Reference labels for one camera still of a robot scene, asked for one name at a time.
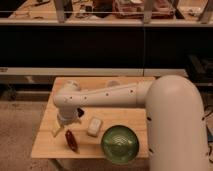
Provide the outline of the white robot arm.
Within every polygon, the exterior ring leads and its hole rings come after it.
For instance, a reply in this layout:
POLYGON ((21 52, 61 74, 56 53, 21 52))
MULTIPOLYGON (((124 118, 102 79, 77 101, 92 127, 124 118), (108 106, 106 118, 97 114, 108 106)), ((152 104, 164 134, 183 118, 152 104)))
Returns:
POLYGON ((150 171, 209 171, 204 105, 197 87, 178 75, 83 90, 75 81, 54 95, 58 121, 72 124, 81 107, 144 108, 150 171))

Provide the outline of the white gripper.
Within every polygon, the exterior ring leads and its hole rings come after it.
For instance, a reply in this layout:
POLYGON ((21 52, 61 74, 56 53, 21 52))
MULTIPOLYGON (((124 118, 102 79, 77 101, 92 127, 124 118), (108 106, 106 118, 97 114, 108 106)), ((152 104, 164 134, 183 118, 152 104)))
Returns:
POLYGON ((78 123, 80 121, 79 117, 82 117, 84 115, 84 110, 81 108, 77 108, 77 113, 58 113, 57 114, 57 120, 58 122, 55 122, 53 124, 51 133, 53 137, 56 137, 63 129, 63 125, 69 125, 73 123, 78 123))

